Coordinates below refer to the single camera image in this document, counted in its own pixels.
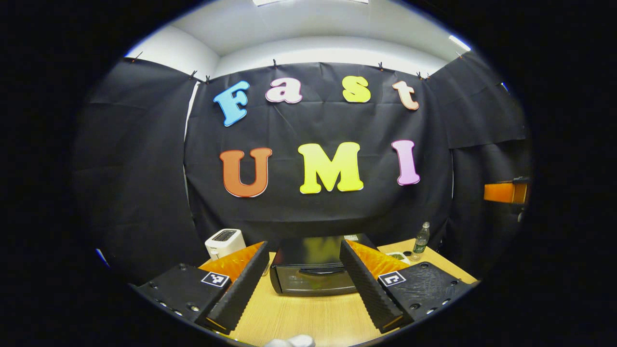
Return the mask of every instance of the table surface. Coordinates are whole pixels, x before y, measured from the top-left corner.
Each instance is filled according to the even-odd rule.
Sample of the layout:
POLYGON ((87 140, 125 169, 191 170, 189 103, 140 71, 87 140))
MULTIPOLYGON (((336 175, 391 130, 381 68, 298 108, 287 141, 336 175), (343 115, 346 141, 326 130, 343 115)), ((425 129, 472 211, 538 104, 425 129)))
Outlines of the table surface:
MULTIPOLYGON (((412 250, 414 242, 415 239, 411 239, 377 248, 384 253, 404 252, 412 250)), ((270 253, 270 263, 275 254, 270 253)), ((430 262, 465 283, 476 281, 429 247, 426 247, 420 261, 430 262)), ((375 328, 358 293, 281 296, 274 291, 270 276, 266 274, 259 280, 238 326, 229 337, 263 346, 275 338, 286 340, 300 334, 313 337, 316 347, 348 347, 386 335, 375 328)))

